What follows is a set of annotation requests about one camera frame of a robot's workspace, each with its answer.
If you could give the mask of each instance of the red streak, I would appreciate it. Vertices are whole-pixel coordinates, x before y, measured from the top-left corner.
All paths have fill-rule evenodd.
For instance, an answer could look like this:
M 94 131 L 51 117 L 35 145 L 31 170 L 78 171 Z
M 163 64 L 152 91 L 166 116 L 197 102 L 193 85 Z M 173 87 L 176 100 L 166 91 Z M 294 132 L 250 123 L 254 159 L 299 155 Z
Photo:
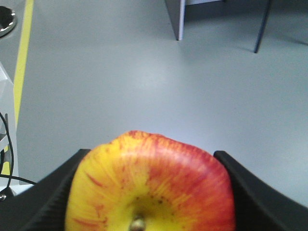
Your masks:
M 98 226 L 98 224 L 88 223 L 88 222 L 86 222 L 86 221 L 79 220 L 79 219 L 77 219 L 77 218 L 73 218 L 73 220 L 74 220 L 75 222 L 77 222 L 78 224 L 83 225 L 83 226 L 89 226 L 89 227 L 97 227 L 97 226 Z
M 86 175 L 87 175 L 87 177 L 88 177 L 94 184 L 96 184 L 97 186 L 100 186 L 100 187 L 103 186 L 102 183 L 98 182 L 98 181 L 97 181 L 93 176 L 91 176 L 89 173 L 86 172 Z

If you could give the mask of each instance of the apple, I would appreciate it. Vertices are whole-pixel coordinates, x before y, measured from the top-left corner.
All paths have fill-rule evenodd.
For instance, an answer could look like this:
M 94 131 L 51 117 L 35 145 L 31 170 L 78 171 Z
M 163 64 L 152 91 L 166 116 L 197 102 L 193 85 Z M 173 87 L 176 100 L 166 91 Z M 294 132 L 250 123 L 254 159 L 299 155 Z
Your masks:
M 234 230 L 224 166 L 197 147 L 142 131 L 84 157 L 65 216 L 65 231 Z

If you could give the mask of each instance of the metal leg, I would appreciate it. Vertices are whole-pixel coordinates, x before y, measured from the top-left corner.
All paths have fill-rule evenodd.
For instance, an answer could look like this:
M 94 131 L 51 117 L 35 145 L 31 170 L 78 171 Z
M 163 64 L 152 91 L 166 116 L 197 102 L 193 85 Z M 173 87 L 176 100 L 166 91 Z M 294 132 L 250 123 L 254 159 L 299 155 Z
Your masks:
M 258 38 L 257 38 L 254 53 L 258 53 L 258 51 L 259 51 L 259 47 L 260 47 L 261 40 L 262 40 L 262 37 L 263 37 L 263 34 L 264 34 L 266 22 L 267 22 L 268 17 L 269 17 L 272 2 L 273 2 L 273 0 L 268 0 L 267 6 L 265 8 L 265 12 L 264 12 L 261 28 L 260 28 L 260 31 L 259 31 L 259 35 L 258 35 Z

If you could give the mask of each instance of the apple skin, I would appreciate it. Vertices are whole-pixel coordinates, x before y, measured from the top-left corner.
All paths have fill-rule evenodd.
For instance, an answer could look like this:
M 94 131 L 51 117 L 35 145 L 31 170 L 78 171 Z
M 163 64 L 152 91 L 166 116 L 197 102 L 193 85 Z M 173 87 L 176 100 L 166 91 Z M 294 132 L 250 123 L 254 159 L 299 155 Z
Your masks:
M 234 231 L 230 177 L 197 147 L 159 134 L 125 133 L 79 164 L 65 231 L 132 231 L 136 217 L 146 231 Z

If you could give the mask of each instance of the white panel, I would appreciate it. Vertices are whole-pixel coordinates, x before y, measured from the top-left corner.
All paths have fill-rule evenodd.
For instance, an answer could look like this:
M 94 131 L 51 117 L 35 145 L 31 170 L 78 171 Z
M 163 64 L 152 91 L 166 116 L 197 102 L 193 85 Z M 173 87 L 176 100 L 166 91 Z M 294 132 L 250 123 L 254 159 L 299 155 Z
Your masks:
M 221 1 L 221 0 L 186 0 L 186 5 L 194 5 L 211 1 Z
M 183 39 L 185 0 L 166 0 L 166 5 L 177 40 Z

